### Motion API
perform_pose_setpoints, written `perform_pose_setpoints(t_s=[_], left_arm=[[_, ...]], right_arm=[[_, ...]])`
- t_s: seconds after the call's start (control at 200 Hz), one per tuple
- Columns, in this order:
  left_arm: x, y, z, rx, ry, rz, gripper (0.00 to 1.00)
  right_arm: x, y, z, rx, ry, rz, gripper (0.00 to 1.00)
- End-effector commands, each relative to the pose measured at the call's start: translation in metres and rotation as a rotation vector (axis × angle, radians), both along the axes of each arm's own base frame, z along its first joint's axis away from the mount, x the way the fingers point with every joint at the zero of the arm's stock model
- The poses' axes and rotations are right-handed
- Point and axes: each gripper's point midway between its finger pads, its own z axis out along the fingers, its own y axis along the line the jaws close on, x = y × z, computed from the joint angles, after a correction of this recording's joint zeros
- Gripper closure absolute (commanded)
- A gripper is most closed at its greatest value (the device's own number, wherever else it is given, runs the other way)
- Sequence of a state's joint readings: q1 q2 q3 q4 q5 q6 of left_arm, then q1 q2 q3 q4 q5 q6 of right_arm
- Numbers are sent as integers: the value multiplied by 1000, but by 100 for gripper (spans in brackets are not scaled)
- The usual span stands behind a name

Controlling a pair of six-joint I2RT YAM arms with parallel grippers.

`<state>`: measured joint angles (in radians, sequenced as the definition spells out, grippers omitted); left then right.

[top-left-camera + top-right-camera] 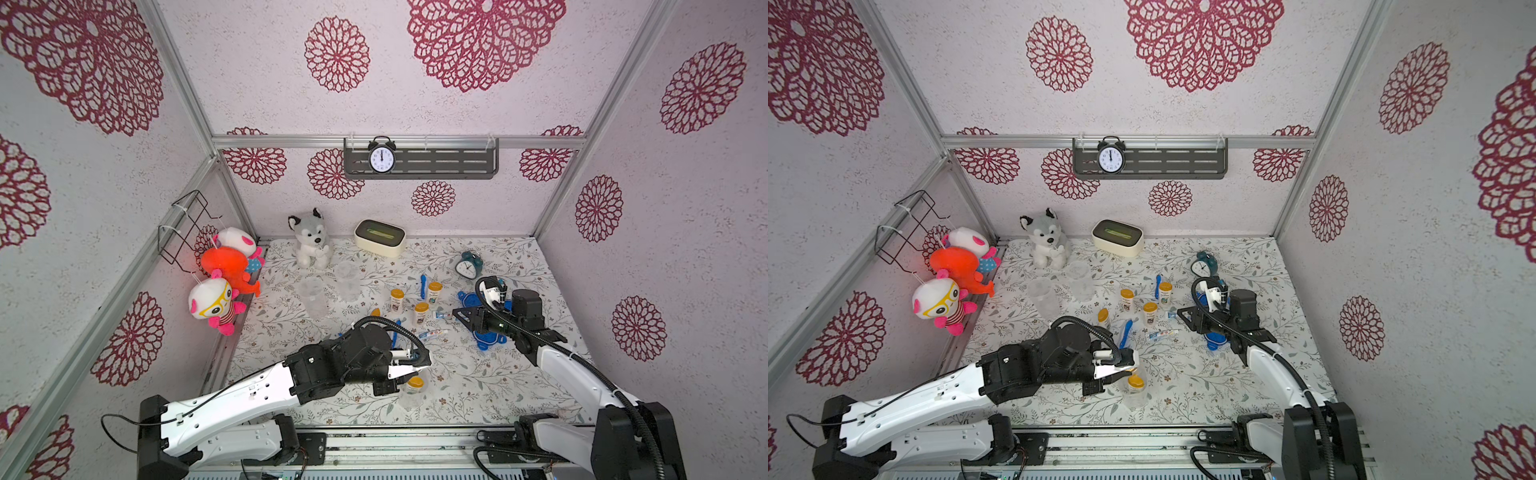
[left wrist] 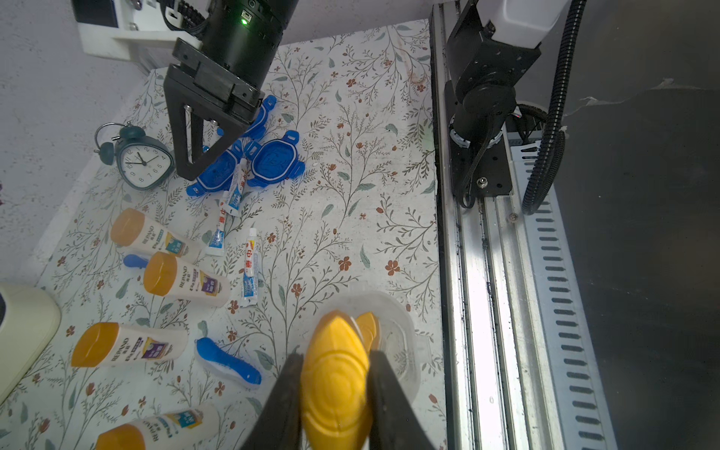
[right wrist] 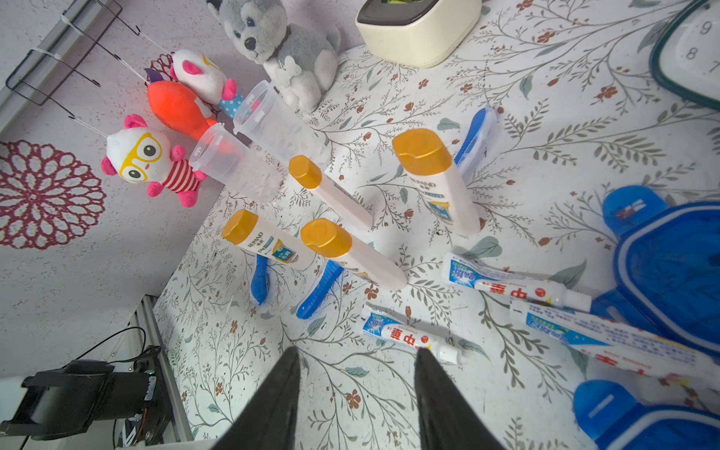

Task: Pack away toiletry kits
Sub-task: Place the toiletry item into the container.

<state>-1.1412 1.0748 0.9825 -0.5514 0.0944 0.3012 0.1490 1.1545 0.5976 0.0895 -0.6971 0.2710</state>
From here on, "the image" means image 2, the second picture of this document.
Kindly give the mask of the clear plastic kit container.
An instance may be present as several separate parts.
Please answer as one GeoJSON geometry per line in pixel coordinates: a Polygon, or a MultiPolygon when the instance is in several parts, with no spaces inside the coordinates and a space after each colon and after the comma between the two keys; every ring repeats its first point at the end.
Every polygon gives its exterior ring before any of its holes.
{"type": "Polygon", "coordinates": [[[391,295],[379,291],[345,292],[330,301],[330,311],[342,311],[352,319],[361,334],[356,318],[366,312],[374,313],[381,324],[380,348],[395,372],[399,384],[410,403],[420,388],[420,369],[416,358],[416,333],[410,314],[391,295]]]}

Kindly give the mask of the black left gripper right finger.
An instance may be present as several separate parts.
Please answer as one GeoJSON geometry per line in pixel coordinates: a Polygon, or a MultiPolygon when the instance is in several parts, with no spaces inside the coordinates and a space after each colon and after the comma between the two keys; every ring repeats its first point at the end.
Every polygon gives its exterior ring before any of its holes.
{"type": "Polygon", "coordinates": [[[367,400],[372,413],[369,448],[433,449],[386,355],[369,353],[367,400]]]}

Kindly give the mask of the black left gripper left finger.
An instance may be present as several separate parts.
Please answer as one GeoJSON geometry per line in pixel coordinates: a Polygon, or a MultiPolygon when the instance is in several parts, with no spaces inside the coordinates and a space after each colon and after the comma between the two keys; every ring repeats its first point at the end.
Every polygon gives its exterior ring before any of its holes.
{"type": "Polygon", "coordinates": [[[290,449],[301,447],[300,380],[304,356],[287,357],[268,400],[240,449],[290,449]]]}

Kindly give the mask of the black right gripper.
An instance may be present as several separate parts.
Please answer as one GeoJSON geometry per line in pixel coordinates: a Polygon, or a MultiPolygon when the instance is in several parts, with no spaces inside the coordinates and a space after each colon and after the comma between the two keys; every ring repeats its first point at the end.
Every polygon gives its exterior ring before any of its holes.
{"type": "Polygon", "coordinates": [[[201,47],[178,39],[164,92],[179,176],[194,180],[258,116],[261,88],[296,1],[212,1],[201,47]],[[204,150],[204,124],[223,135],[204,150]]]}

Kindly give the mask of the yellow cap lotion bottle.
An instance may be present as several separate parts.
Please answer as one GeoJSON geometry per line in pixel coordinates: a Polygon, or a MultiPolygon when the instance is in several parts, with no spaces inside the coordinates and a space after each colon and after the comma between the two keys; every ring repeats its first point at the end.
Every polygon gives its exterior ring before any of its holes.
{"type": "Polygon", "coordinates": [[[300,376],[300,417],[313,449],[361,449],[372,412],[369,349],[352,317],[333,310],[318,323],[300,376]]]}

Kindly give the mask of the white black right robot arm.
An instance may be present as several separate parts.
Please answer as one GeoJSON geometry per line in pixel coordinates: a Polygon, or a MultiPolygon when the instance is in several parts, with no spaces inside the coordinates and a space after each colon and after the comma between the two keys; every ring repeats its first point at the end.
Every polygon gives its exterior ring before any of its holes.
{"type": "MultiPolygon", "coordinates": [[[[186,34],[201,46],[178,39],[164,82],[181,177],[197,178],[251,127],[295,10],[293,1],[214,1],[206,14],[189,12],[186,34]]],[[[491,140],[519,110],[516,83],[540,56],[541,41],[564,19],[550,105],[541,114],[538,159],[522,199],[524,214],[540,208],[564,155],[564,105],[584,10],[582,1],[471,1],[461,11],[445,45],[457,103],[449,134],[471,159],[455,181],[461,206],[474,204],[473,185],[491,140]]]]}

